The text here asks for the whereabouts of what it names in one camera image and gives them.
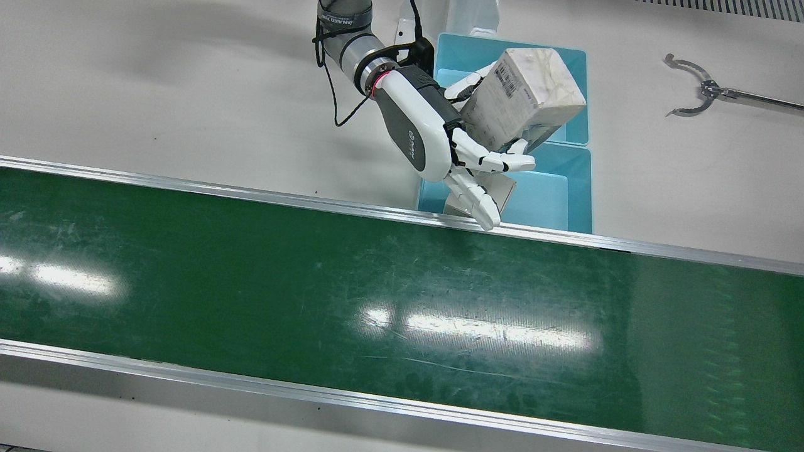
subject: green conveyor belt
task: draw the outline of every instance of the green conveyor belt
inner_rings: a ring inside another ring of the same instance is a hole
[[[0,338],[801,450],[804,278],[0,169]]]

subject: scratch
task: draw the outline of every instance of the scratch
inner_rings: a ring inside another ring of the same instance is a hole
[[[400,333],[398,331],[394,331],[393,329],[391,329],[385,323],[379,322],[375,318],[371,318],[367,314],[361,314],[360,317],[365,323],[368,323],[369,325],[372,325],[373,327],[378,327],[379,329],[381,329],[383,331],[387,331],[387,332],[393,334],[394,336],[396,336],[396,337],[398,337],[400,339],[408,340],[408,336],[403,335],[402,333]]]
[[[361,358],[365,358],[367,360],[387,360],[387,359],[389,359],[388,356],[361,356]],[[445,368],[445,369],[450,369],[450,370],[459,371],[459,372],[479,373],[479,374],[482,374],[482,375],[491,375],[491,376],[504,376],[506,378],[520,380],[520,377],[513,376],[513,375],[507,375],[505,373],[471,371],[469,369],[455,368],[453,366],[448,366],[446,364],[434,363],[433,361],[417,360],[417,359],[414,359],[414,358],[397,358],[397,359],[398,360],[412,361],[413,363],[429,364],[431,366],[438,366],[439,368]]]

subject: barcode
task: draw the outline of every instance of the barcode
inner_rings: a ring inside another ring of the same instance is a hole
[[[503,64],[498,64],[498,68],[494,70],[494,74],[497,76],[497,80],[500,80],[502,89],[505,89],[505,95],[511,99],[511,97],[514,96],[514,91],[519,88],[519,80],[511,76],[507,67]]]

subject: light blue plastic bin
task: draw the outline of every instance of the light blue plastic bin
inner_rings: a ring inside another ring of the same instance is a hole
[[[550,47],[474,36],[444,33],[438,40],[434,74],[442,86],[449,86],[468,73],[496,61],[507,48]],[[576,49],[552,47],[558,51],[578,88],[586,92],[586,53]],[[506,223],[574,232],[592,232],[591,154],[582,147],[589,142],[587,109],[557,130],[531,155],[537,171],[512,173],[516,190],[501,215]],[[422,181],[419,210],[443,212],[449,195],[445,183]]]

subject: robotic arm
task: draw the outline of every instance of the robotic arm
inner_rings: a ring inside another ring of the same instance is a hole
[[[323,50],[319,64],[328,55],[358,91],[377,102],[388,134],[419,176],[445,180],[483,229],[498,225],[497,204],[472,171],[532,170],[533,157],[489,152],[470,138],[444,89],[426,72],[432,71],[432,46],[420,27],[412,45],[385,47],[371,33],[371,0],[318,0],[316,28],[314,42]],[[401,48],[409,57],[397,62]]]

